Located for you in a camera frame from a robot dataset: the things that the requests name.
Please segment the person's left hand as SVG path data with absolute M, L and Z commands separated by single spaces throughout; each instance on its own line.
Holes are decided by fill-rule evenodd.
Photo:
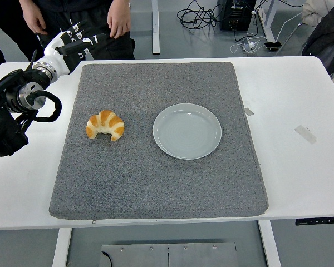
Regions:
M 128 33 L 131 28 L 129 6 L 111 6 L 107 14 L 107 24 L 111 38 L 117 39 Z

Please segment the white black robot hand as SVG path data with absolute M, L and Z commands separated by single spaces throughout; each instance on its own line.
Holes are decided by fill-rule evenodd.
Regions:
M 46 46 L 44 56 L 33 64 L 33 68 L 46 74 L 52 83 L 72 73 L 93 48 L 107 40 L 104 33 L 85 36 L 84 26 L 85 22 L 79 22 L 60 32 Z

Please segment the person's right hand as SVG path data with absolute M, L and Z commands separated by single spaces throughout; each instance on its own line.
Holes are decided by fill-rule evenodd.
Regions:
M 21 8 L 28 28 L 33 33 L 47 35 L 46 23 L 40 9 L 34 3 L 22 3 Z

